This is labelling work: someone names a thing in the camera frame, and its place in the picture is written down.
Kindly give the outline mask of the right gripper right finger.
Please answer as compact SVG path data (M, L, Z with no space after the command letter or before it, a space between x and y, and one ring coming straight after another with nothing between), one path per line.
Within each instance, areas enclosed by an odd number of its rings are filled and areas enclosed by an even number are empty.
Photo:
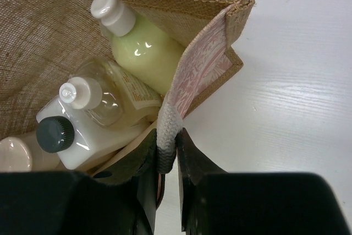
M176 137L186 234L351 234L330 185L306 172L229 173Z

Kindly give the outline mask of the beige flip-cap bottle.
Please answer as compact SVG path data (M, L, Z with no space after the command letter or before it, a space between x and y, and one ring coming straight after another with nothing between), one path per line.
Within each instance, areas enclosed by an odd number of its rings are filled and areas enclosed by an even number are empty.
M59 163L57 154L42 150L34 132L1 140L1 172L50 171Z

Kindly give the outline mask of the brown canvas tote bag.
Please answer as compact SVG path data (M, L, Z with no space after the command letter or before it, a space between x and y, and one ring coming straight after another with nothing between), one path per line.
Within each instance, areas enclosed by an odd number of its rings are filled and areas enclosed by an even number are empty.
M180 119L241 67L232 44L255 0L1 0L1 137L37 112L91 56L113 58L165 100L158 171L171 171Z

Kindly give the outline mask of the yellow clear liquid bottle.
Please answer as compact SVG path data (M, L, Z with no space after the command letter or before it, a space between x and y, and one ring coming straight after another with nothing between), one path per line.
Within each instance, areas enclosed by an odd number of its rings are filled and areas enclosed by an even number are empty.
M161 96L115 61L86 60L59 88L59 98L106 128L127 128L155 121Z

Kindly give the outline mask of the green lotion bottle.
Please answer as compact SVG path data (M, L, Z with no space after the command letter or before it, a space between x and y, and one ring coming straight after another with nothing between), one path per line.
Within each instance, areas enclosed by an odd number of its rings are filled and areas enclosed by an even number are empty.
M110 34L116 62L166 95L185 48L122 0L93 0L90 12Z

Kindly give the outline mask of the white bottle black cap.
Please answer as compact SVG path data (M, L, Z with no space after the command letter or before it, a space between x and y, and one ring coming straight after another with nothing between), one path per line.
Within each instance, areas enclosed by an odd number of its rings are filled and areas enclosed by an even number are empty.
M136 125L106 128L83 111L72 109L57 96L36 115L36 138L42 150L56 153L69 170L96 161L132 142L148 126L143 119Z

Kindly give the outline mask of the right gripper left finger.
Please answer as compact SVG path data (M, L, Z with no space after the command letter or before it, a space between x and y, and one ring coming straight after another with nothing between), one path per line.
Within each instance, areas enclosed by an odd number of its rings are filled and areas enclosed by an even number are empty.
M153 234L156 131L95 176L79 171L1 174L1 234Z

